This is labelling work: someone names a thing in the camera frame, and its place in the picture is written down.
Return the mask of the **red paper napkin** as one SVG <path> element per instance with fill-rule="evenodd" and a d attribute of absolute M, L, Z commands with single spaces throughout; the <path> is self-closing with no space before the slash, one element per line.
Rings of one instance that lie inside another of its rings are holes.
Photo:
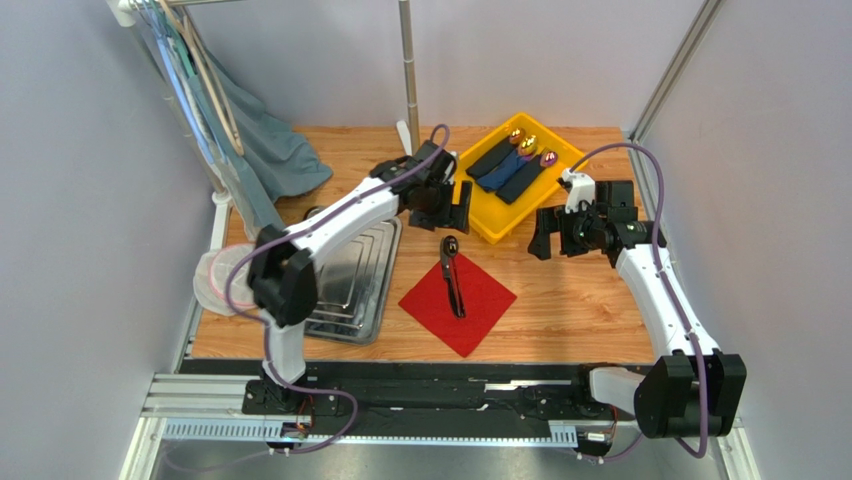
<path fill-rule="evenodd" d="M 471 355 L 491 332 L 517 296 L 466 256 L 452 261 L 465 315 L 450 303 L 442 267 L 436 263 L 407 292 L 399 306 L 462 357 Z"/>

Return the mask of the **black knife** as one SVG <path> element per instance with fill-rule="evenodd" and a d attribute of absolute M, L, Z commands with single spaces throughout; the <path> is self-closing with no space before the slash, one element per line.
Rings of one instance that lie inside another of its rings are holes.
<path fill-rule="evenodd" d="M 449 267 L 445 281 L 447 282 L 450 305 L 455 317 L 458 319 L 465 318 L 466 310 L 455 267 Z"/>

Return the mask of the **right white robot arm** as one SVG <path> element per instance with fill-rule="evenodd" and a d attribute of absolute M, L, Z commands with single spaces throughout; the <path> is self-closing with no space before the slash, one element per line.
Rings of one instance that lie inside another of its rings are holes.
<path fill-rule="evenodd" d="M 589 401 L 630 415 L 648 438 L 722 437 L 730 433 L 747 378 L 738 354 L 726 354 L 693 313 L 667 265 L 659 227 L 641 220 L 629 180 L 594 181 L 581 173 L 560 180 L 564 205 L 540 208 L 528 246 L 551 256 L 599 251 L 627 285 L 651 337 L 657 360 L 645 373 L 598 364 L 585 367 L 580 388 Z"/>

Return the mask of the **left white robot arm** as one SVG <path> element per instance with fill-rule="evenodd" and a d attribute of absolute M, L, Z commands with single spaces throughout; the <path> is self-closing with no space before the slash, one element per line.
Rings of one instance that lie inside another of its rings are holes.
<path fill-rule="evenodd" d="M 247 256 L 247 285 L 264 328 L 263 381 L 276 392 L 322 396 L 300 385 L 306 373 L 306 321 L 319 301 L 319 274 L 339 249 L 399 213 L 410 225 L 469 231 L 473 183 L 455 182 L 456 158 L 440 146 L 375 166 L 350 193 L 315 216 L 279 230 L 265 227 Z"/>

